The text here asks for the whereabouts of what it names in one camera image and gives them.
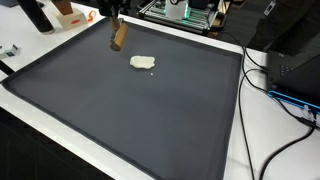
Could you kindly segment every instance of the white table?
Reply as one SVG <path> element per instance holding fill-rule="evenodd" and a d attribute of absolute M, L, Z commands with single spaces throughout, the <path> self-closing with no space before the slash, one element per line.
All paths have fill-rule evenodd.
<path fill-rule="evenodd" d="M 6 26 L 1 25 L 0 27 L 1 42 L 8 44 L 15 43 L 18 47 L 21 47 L 21 51 L 17 56 L 4 59 L 4 63 L 15 71 L 46 54 L 56 46 L 103 18 L 97 14 L 92 24 L 65 32 L 52 16 L 52 12 L 55 11 L 53 5 L 48 1 L 43 0 L 43 2 L 46 5 L 44 11 L 56 28 L 56 33 L 49 36 L 42 36 L 20 7 L 6 8 L 0 6 L 0 22 L 10 22 Z M 79 8 L 86 15 L 93 9 L 78 4 L 73 4 L 73 6 Z M 221 49 L 242 53 L 241 48 L 236 45 L 139 19 L 125 16 L 124 18 L 126 21 L 134 24 L 139 24 L 168 34 L 175 34 L 180 37 L 187 37 L 190 40 Z M 253 50 L 249 50 L 248 52 L 255 61 L 260 64 L 265 64 L 266 54 Z M 253 68 L 254 65 L 246 59 L 245 67 L 249 69 Z M 0 80 L 5 77 L 6 75 L 0 72 Z M 263 75 L 252 73 L 249 77 L 254 84 L 264 86 L 265 77 Z M 257 177 L 264 160 L 269 154 L 287 142 L 304 135 L 308 128 L 289 117 L 275 101 L 253 89 L 247 83 L 243 86 L 241 97 L 245 127 L 255 175 Z M 80 133 L 65 126 L 60 121 L 22 101 L 18 97 L 15 97 L 2 86 L 0 87 L 0 106 L 114 179 L 152 179 L 150 176 L 95 144 Z M 299 108 L 289 105 L 288 108 L 297 115 L 302 114 Z M 237 107 L 229 142 L 224 179 L 248 180 L 250 178 L 249 163 Z M 320 133 L 316 131 L 307 140 L 294 145 L 278 155 L 270 163 L 264 179 L 319 180 Z"/>

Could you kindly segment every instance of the orange object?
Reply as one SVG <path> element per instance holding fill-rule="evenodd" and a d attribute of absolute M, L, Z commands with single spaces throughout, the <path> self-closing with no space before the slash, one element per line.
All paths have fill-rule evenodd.
<path fill-rule="evenodd" d="M 94 10 L 90 11 L 89 13 L 89 19 L 88 19 L 88 22 L 92 22 L 93 21 L 93 18 L 96 16 L 96 12 Z"/>

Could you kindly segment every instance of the gray mat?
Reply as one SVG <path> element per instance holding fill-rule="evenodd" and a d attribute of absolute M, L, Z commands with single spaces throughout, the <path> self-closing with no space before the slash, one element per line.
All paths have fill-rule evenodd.
<path fill-rule="evenodd" d="M 3 85 L 156 179 L 222 179 L 241 55 L 128 25 L 121 52 L 104 20 Z"/>

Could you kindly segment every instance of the white tabletop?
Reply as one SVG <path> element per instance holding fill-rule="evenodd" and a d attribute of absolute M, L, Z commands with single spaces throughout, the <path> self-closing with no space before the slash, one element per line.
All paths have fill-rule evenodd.
<path fill-rule="evenodd" d="M 70 31 L 63 31 L 52 15 L 56 9 L 49 1 L 43 0 L 42 2 L 46 5 L 43 9 L 44 12 L 56 28 L 56 33 L 48 36 L 43 36 L 37 31 L 19 6 L 14 8 L 0 6 L 0 22 L 10 22 L 6 24 L 6 26 L 2 24 L 0 27 L 1 43 L 14 43 L 21 48 L 17 56 L 3 60 L 4 63 L 13 70 L 18 70 L 26 66 L 103 18 L 97 13 L 92 24 Z M 93 9 L 78 4 L 73 4 L 73 6 L 83 11 L 86 15 Z M 126 21 L 134 24 L 188 38 L 221 49 L 242 53 L 242 49 L 236 45 L 139 19 L 123 17 Z M 265 64 L 266 54 L 253 50 L 249 50 L 248 52 L 255 61 L 260 64 Z M 254 65 L 246 58 L 245 67 L 249 69 L 253 68 Z M 0 80 L 5 77 L 6 75 L 0 72 Z M 264 86 L 265 77 L 263 75 L 254 72 L 250 74 L 249 77 L 254 84 Z M 289 117 L 275 101 L 253 89 L 247 83 L 243 86 L 241 97 L 249 148 L 251 150 L 255 175 L 258 177 L 264 160 L 273 151 L 289 141 L 304 135 L 308 128 Z M 15 97 L 2 86 L 0 87 L 0 106 L 114 179 L 152 179 L 147 174 L 62 124 L 60 121 L 50 117 L 18 97 Z M 302 111 L 299 108 L 289 105 L 287 107 L 291 112 L 302 115 Z M 320 133 L 316 131 L 307 140 L 294 145 L 278 155 L 270 163 L 264 179 L 319 180 L 319 152 Z M 250 178 L 249 163 L 237 107 L 229 142 L 224 179 L 248 180 Z"/>

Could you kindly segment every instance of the wooden block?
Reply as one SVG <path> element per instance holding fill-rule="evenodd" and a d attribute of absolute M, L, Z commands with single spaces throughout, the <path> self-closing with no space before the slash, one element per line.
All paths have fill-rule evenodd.
<path fill-rule="evenodd" d="M 73 8 L 73 13 L 68 15 L 62 15 L 58 11 L 54 15 L 65 31 L 88 24 L 86 16 L 77 8 Z"/>

